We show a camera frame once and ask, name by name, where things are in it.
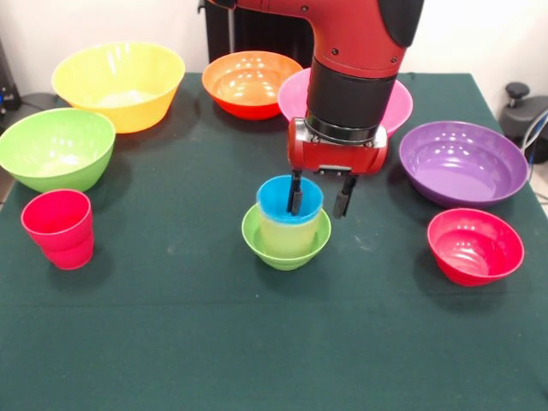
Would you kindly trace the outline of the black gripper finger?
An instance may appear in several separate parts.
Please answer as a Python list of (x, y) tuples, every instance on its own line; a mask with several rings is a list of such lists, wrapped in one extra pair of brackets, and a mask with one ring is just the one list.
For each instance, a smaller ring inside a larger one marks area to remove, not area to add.
[(353, 174), (347, 174), (342, 185), (342, 189), (337, 193), (337, 198), (333, 208), (333, 216), (337, 219), (347, 215), (348, 207), (352, 193), (359, 177)]
[(296, 216), (301, 209), (301, 171), (292, 170), (290, 186), (289, 186), (289, 199), (287, 204), (287, 212), (292, 216)]

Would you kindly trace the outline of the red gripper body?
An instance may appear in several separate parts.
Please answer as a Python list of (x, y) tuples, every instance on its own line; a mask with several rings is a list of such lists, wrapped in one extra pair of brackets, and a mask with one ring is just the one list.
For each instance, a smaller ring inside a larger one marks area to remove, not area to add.
[(342, 145), (319, 138), (305, 119), (294, 117), (288, 127), (288, 160), (294, 170), (335, 171), (371, 175), (380, 171), (388, 154), (388, 134), (380, 126), (365, 145)]

